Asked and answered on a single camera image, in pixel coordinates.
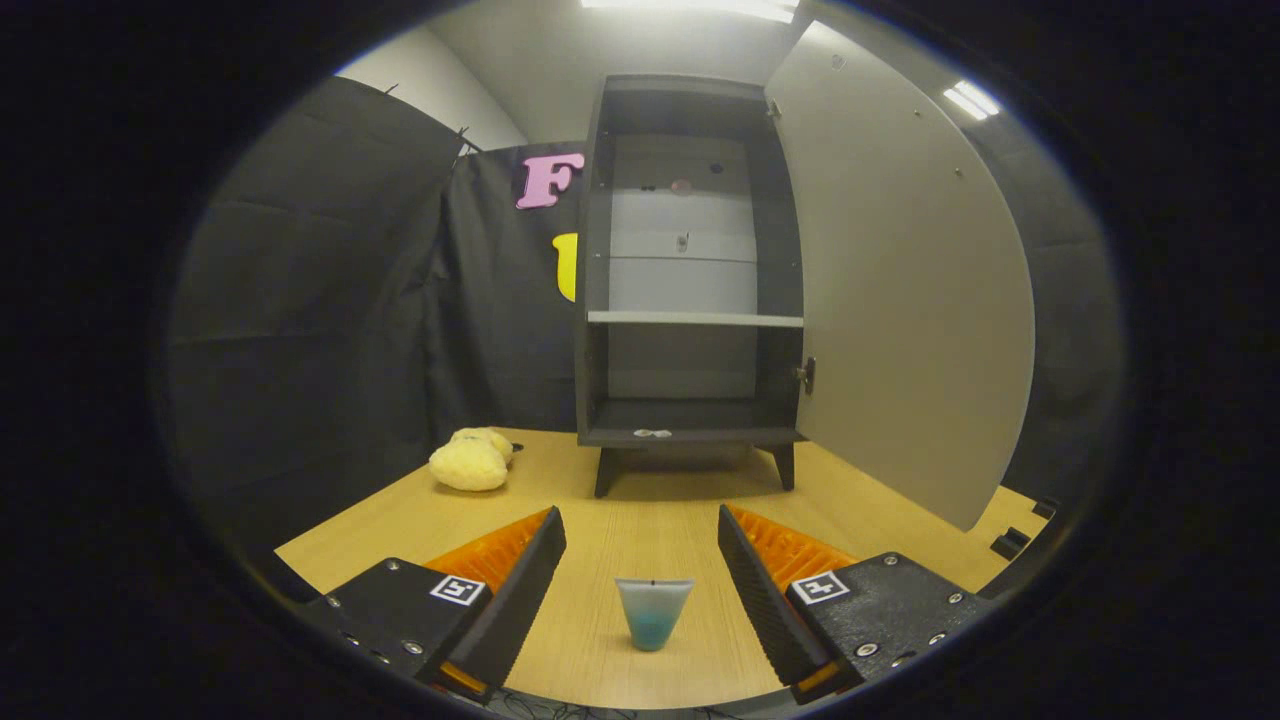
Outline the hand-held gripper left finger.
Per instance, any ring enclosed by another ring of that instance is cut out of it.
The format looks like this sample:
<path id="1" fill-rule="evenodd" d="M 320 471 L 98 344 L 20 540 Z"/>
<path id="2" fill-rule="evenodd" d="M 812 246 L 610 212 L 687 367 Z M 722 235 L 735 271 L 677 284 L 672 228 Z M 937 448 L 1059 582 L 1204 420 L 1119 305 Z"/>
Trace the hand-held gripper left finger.
<path id="1" fill-rule="evenodd" d="M 424 564 L 383 559 L 300 615 L 399 676 L 486 703 L 509 676 L 566 546 L 562 512 L 549 506 Z"/>

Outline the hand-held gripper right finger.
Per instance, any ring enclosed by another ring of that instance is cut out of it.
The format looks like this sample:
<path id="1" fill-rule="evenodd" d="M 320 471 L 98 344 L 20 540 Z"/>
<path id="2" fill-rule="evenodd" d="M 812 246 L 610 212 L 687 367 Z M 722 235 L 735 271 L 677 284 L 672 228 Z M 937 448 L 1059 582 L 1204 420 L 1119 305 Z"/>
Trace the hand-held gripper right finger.
<path id="1" fill-rule="evenodd" d="M 799 705 L 895 674 L 992 606 L 902 553 L 856 560 L 731 503 L 719 506 L 717 543 L 768 662 Z"/>

